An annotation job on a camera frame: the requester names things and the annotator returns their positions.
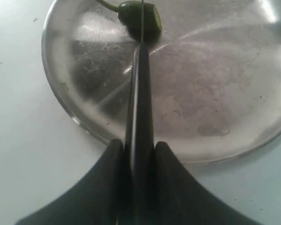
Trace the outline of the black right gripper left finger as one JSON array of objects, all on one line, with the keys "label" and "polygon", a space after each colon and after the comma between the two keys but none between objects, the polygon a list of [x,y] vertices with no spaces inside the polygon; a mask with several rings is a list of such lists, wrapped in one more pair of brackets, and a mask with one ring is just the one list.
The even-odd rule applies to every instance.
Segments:
[{"label": "black right gripper left finger", "polygon": [[123,144],[111,140],[96,164],[71,189],[38,211],[20,219],[19,225],[114,225]]}]

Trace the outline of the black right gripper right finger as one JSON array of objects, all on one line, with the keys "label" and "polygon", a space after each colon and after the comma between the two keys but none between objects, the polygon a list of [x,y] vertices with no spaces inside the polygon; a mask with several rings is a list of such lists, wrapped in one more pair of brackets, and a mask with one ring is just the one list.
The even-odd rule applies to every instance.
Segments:
[{"label": "black right gripper right finger", "polygon": [[256,225],[206,190],[169,145],[155,146],[157,221],[160,225]]}]

